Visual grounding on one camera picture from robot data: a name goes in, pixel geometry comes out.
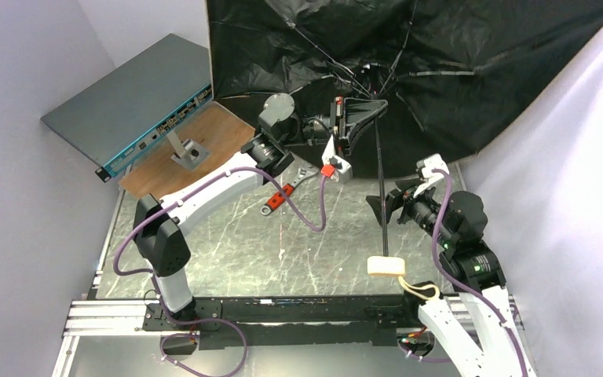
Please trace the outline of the grey blue network switch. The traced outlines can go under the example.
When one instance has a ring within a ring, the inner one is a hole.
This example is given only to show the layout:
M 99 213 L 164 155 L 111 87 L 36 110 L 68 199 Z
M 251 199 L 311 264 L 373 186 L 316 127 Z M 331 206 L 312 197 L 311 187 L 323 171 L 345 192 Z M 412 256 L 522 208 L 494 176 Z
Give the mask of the grey blue network switch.
M 209 50 L 168 34 L 41 120 L 107 182 L 211 98 Z

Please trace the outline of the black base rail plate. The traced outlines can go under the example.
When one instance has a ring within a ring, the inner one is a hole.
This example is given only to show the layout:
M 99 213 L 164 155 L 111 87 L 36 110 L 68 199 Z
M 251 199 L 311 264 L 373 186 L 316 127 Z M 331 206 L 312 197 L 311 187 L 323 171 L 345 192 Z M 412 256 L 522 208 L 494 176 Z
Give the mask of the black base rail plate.
M 197 298 L 193 314 L 168 320 L 158 302 L 146 304 L 144 331 L 187 331 L 201 350 L 227 346 L 368 343 L 395 346 L 422 326 L 419 298 L 408 293 L 297 297 Z

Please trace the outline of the red handled adjustable wrench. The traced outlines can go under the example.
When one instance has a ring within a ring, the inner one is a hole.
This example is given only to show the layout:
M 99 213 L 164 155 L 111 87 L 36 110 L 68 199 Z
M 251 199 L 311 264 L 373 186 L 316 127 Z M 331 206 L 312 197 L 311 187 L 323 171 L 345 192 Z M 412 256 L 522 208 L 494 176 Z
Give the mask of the red handled adjustable wrench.
M 309 168 L 300 167 L 298 169 L 298 174 L 295 179 L 285 184 L 283 186 L 283 191 L 290 196 L 294 190 L 303 182 L 309 180 L 310 178 L 315 177 L 318 174 L 316 170 L 310 170 Z M 285 199 L 280 192 L 276 192 L 273 194 L 261 207 L 260 213 L 263 216 L 269 216 L 272 212 L 277 210 L 283 203 Z

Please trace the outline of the aluminium frame rails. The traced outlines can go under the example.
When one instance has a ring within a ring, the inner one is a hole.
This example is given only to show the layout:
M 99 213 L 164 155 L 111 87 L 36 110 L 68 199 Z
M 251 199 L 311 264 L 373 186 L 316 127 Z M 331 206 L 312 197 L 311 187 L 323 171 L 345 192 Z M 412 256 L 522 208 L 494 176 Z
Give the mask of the aluminium frame rails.
M 329 180 L 321 174 L 308 180 L 286 199 L 283 207 L 269 216 L 260 213 L 261 205 L 289 181 L 294 169 L 259 189 L 256 213 L 272 218 L 288 207 L 310 231 L 327 227 L 326 188 Z M 188 285 L 196 298 L 273 297 L 199 295 L 189 281 L 189 270 L 207 249 L 207 237 L 199 233 L 209 215 L 187 236 L 192 253 L 185 267 Z M 158 302 L 168 320 L 173 315 L 157 294 L 148 263 L 137 252 L 133 241 L 134 223 L 118 231 L 115 248 L 102 270 L 102 284 L 111 291 L 98 299 L 71 304 L 64 328 L 64 344 L 54 370 L 56 376 L 462 376 L 449 361 L 442 345 L 423 325 L 397 338 L 395 346 L 368 343 L 338 343 L 292 346 L 227 346 L 222 350 L 201 350 L 199 336 L 187 331 L 144 331 L 145 306 Z M 404 263 L 404 279 L 413 285 L 432 283 L 448 300 L 455 318 L 472 337 L 473 328 L 466 307 L 452 284 L 434 265 L 432 237 L 415 223 L 397 235 L 398 247 L 382 247 L 371 257 L 394 257 Z M 371 276 L 394 279 L 395 277 Z

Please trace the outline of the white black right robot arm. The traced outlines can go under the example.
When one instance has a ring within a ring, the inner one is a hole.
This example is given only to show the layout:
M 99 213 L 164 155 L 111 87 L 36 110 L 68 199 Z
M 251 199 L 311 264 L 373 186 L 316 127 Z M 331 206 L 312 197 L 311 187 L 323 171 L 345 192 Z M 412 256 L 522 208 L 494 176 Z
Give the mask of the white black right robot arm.
M 371 276 L 398 279 L 417 297 L 416 316 L 442 345 L 449 361 L 462 376 L 533 376 L 510 304 L 506 278 L 494 251 L 484 242 L 488 217 L 481 198 L 471 192 L 447 190 L 442 202 L 433 195 L 430 181 L 398 183 L 384 199 L 366 201 L 381 225 L 395 210 L 398 223 L 413 221 L 432 237 L 432 258 L 466 307 L 476 336 L 455 318 L 448 300 L 432 283 L 413 285 L 404 279 L 404 263 L 394 257 L 371 257 Z

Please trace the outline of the beige umbrella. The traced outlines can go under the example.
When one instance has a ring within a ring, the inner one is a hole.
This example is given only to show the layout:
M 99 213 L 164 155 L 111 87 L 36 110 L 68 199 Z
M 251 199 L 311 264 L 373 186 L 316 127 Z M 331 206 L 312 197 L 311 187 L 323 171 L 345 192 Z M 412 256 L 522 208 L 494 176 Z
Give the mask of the beige umbrella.
M 247 193 L 199 233 L 189 270 L 205 296 L 399 294 L 370 277 L 381 233 L 366 197 L 433 153 L 453 163 L 497 138 L 603 27 L 603 1 L 209 1 L 219 104 L 255 124 L 265 99 L 289 93 L 300 116 L 334 97 L 386 100 L 351 144 L 354 177 L 326 188 L 327 227 L 310 232 L 284 207 L 263 218 Z

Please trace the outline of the metal switch stand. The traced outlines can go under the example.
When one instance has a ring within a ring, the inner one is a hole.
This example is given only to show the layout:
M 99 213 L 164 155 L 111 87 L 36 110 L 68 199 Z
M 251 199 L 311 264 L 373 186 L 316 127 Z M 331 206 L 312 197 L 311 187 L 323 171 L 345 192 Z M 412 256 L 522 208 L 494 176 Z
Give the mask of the metal switch stand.
M 199 167 L 210 155 L 210 152 L 192 139 L 181 140 L 175 131 L 166 135 L 173 148 L 171 159 L 188 171 Z

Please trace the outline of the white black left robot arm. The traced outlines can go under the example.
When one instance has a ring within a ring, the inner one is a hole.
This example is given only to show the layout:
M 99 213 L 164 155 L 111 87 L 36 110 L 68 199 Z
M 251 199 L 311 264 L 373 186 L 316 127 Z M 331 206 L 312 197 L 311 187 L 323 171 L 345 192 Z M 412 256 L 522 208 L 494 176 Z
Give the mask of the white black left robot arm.
M 151 270 L 155 290 L 175 320 L 194 320 L 196 298 L 185 267 L 192 253 L 186 236 L 239 196 L 274 182 L 293 162 L 291 146 L 323 145 L 322 181 L 344 184 L 353 176 L 351 144 L 382 117 L 383 99 L 336 97 L 327 115 L 302 119 L 294 98 L 274 93 L 264 102 L 254 136 L 226 163 L 177 192 L 137 203 L 133 241 Z

